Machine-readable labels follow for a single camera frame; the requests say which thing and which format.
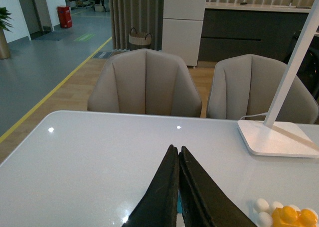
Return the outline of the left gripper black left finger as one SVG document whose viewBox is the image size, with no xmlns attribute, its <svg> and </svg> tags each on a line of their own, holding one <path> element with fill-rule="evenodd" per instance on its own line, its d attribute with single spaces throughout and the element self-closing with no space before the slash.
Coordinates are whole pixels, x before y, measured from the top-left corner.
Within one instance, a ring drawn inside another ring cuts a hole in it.
<svg viewBox="0 0 319 227">
<path fill-rule="evenodd" d="M 124 227 L 174 227 L 179 190 L 178 150 L 170 145 L 146 193 Z"/>
</svg>

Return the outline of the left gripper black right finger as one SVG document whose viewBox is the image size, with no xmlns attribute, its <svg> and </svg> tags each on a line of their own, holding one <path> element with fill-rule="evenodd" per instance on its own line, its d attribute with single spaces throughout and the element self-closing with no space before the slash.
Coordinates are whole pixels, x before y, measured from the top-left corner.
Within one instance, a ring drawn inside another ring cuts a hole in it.
<svg viewBox="0 0 319 227">
<path fill-rule="evenodd" d="M 181 148 L 179 164 L 179 193 L 186 227 L 255 226 L 185 146 Z"/>
</svg>

